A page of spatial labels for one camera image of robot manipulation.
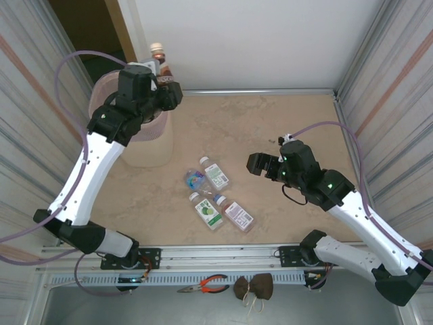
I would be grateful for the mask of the black controller box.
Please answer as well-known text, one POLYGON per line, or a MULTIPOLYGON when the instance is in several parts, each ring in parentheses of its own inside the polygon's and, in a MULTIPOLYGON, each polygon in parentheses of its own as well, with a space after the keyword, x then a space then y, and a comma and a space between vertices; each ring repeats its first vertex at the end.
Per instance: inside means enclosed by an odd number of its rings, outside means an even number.
POLYGON ((146 277, 138 277, 138 278, 124 278, 119 277, 117 281, 116 288, 120 292, 129 292, 138 288, 139 284, 143 283, 146 280, 146 277))
POLYGON ((326 276, 326 271, 304 272, 305 286, 311 290, 318 290, 325 284, 326 276))

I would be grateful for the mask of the black right controller box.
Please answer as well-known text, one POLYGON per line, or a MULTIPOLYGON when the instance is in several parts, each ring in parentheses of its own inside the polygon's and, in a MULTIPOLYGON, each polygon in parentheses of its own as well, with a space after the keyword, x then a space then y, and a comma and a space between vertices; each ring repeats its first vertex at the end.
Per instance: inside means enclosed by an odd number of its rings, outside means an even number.
POLYGON ((311 290, 318 290, 325 284, 326 276, 326 271, 304 272, 305 286, 311 290))

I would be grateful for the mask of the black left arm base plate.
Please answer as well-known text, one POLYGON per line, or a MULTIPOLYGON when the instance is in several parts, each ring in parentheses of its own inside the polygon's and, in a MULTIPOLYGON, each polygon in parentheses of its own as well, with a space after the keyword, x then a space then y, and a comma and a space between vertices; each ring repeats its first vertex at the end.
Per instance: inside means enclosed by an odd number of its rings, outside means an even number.
POLYGON ((100 264, 102 270, 146 270, 159 269, 161 248, 138 248, 136 255, 128 254, 124 258, 106 254, 100 264))

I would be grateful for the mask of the orange handled pliers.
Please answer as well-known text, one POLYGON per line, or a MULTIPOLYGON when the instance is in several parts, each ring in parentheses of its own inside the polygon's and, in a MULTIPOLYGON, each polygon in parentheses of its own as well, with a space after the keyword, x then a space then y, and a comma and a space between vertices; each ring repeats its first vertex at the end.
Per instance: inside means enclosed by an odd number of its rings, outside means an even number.
POLYGON ((229 285, 225 284, 223 286, 220 286, 218 288, 210 288, 207 286, 209 282, 212 282, 213 280, 220 280, 220 279, 227 279, 227 276, 225 274, 214 274, 212 276, 207 277, 206 279, 202 280, 199 284, 194 284, 191 286, 187 286, 185 288, 179 289, 178 293, 194 293, 194 292, 202 292, 202 293, 208 293, 208 294, 217 294, 222 293, 229 289, 229 285))

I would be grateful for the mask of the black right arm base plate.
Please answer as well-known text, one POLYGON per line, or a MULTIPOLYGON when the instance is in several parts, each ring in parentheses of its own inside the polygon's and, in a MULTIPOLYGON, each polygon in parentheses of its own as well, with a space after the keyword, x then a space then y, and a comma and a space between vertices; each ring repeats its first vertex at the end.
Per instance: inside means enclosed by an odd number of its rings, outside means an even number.
POLYGON ((328 262, 320 260, 313 249, 303 248, 299 245, 295 246, 280 246, 275 253, 282 267, 298 267, 298 268, 324 268, 330 265, 328 262))

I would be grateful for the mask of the aluminium table edge rail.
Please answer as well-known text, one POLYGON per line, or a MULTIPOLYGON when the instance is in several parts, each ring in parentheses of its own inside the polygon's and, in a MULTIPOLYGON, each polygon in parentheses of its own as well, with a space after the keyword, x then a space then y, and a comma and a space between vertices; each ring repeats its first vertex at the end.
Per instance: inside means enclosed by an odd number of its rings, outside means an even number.
POLYGON ((330 95, 335 91, 328 88, 289 88, 289 89, 194 89, 184 90, 184 96, 243 96, 243 95, 330 95))

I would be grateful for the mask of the green white label bottle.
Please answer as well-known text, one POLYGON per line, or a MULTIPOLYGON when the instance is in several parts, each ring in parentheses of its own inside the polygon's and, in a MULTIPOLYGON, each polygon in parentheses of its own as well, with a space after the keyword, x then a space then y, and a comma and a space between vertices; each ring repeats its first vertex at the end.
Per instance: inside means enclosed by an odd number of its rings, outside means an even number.
POLYGON ((207 176, 208 180, 214 186, 214 188, 218 191, 224 190, 229 186, 229 178, 224 174, 220 166, 210 160, 207 156, 203 156, 200 160, 200 165, 204 169, 204 173, 207 176))

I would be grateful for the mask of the beige ribbed waste bin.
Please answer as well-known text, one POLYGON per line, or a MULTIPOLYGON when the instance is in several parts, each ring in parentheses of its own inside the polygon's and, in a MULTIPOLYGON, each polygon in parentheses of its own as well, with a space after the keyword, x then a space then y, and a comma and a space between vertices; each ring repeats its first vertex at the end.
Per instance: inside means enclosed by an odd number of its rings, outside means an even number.
POLYGON ((165 132, 153 141, 132 142, 124 149, 120 157, 131 167, 161 167, 167 164, 173 153, 173 124, 171 113, 168 113, 168 122, 165 132))

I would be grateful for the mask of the pink waste bin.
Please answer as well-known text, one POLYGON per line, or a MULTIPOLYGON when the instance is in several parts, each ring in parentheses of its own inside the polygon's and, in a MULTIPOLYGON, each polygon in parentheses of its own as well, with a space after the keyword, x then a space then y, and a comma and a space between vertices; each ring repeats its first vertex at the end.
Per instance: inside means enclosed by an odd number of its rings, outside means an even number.
MULTIPOLYGON (((89 101, 89 117, 104 103, 106 98, 118 90, 119 70, 103 75, 94 85, 89 101)), ((162 136, 168 122, 168 113, 159 112, 155 119, 143 124, 139 133, 131 138, 132 142, 153 141, 162 136)))

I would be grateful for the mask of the wooden door frame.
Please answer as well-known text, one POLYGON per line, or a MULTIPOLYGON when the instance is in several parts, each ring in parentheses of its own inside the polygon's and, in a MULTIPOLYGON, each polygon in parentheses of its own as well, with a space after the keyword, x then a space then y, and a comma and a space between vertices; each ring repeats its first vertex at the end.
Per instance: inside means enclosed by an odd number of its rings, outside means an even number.
POLYGON ((117 37, 120 41, 125 58, 128 62, 136 62, 137 56, 135 55, 135 50, 133 49, 133 44, 129 36, 129 32, 127 30, 118 0, 104 0, 104 2, 108 9, 108 13, 112 20, 117 37))

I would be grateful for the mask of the lime picture label bottle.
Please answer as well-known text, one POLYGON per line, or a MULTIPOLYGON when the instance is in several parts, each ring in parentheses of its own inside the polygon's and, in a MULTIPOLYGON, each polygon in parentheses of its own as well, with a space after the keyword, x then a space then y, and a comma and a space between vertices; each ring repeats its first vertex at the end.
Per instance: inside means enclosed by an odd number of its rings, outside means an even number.
POLYGON ((223 217, 218 209, 207 199, 197 192, 189 196, 189 201, 194 209, 210 230, 215 231, 223 224, 223 217))

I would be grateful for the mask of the brown coffee drink bottle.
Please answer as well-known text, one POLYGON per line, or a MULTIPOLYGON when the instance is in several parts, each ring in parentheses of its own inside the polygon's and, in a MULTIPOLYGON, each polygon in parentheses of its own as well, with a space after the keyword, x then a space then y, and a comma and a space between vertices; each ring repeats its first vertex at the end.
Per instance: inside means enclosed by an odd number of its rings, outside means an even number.
POLYGON ((157 76, 159 85, 166 85, 174 81, 173 74, 166 61, 166 54, 161 43, 152 43, 150 51, 153 59, 157 60, 160 64, 160 74, 157 76))

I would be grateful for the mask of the clear bottle colourful blue label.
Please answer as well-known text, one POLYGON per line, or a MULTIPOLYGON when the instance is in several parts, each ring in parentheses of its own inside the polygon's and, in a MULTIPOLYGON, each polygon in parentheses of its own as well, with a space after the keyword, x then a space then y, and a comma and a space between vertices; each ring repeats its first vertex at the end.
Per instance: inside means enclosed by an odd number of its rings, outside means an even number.
POLYGON ((184 176, 184 180, 192 192, 197 192, 199 195, 211 200, 216 200, 219 197, 219 193, 212 186, 208 178, 196 169, 188 170, 184 176))

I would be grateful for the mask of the black left controller box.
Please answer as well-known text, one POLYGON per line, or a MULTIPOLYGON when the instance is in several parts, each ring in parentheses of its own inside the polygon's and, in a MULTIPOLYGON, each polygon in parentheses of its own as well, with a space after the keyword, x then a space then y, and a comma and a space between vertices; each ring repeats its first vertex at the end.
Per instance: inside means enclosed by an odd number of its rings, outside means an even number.
POLYGON ((146 277, 138 277, 138 278, 124 278, 119 277, 117 281, 116 288, 120 292, 129 292, 138 288, 139 284, 143 283, 146 280, 146 277))

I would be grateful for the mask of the pink label juice bottle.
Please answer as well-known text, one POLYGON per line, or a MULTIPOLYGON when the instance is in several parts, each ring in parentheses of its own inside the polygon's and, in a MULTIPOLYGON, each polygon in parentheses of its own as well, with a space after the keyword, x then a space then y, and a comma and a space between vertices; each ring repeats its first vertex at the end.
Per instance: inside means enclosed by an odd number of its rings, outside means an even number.
POLYGON ((252 229, 255 219, 236 201, 220 194, 216 195, 213 200, 221 208, 221 213, 239 230, 249 232, 252 229))

